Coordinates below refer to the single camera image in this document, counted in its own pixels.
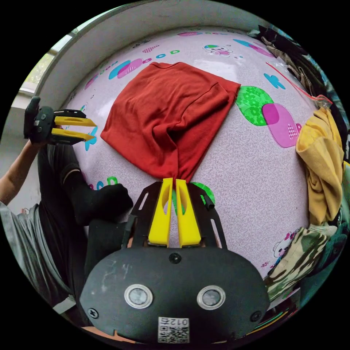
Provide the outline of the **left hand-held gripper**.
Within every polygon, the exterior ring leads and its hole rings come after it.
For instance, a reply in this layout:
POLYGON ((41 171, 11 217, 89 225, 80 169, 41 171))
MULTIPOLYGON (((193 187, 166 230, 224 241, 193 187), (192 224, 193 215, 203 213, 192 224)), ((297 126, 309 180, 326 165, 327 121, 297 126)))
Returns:
POLYGON ((59 128, 64 126, 96 127, 96 124, 86 118, 80 110, 53 110, 47 106, 29 107, 29 140, 32 142, 48 141, 48 144, 52 145, 75 145, 95 138, 90 134, 59 128))

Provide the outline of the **person's left hand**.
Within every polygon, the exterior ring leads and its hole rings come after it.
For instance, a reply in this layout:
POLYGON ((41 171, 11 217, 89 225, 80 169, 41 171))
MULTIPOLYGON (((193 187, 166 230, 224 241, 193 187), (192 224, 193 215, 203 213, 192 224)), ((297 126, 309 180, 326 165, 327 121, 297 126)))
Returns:
POLYGON ((35 143, 35 142, 32 142, 31 140, 28 140, 25 147, 24 147, 24 150, 26 152, 38 152, 41 148, 43 148, 47 144, 48 144, 48 141, 42 141, 39 143, 35 143))

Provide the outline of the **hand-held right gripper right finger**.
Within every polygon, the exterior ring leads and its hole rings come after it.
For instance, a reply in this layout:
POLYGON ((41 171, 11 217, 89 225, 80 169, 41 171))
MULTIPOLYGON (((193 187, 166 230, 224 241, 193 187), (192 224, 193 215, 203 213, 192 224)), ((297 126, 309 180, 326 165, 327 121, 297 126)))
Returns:
POLYGON ((178 236, 181 248, 198 246, 201 235, 185 180, 176 179, 178 236))

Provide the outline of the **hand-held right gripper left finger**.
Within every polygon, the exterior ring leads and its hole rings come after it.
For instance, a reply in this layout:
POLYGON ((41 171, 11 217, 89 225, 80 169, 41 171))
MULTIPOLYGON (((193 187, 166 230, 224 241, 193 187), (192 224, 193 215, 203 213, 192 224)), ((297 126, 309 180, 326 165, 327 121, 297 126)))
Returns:
POLYGON ((165 212, 164 208, 171 204, 172 186, 172 178, 163 179, 148 235, 149 245, 169 247, 171 209, 165 212))

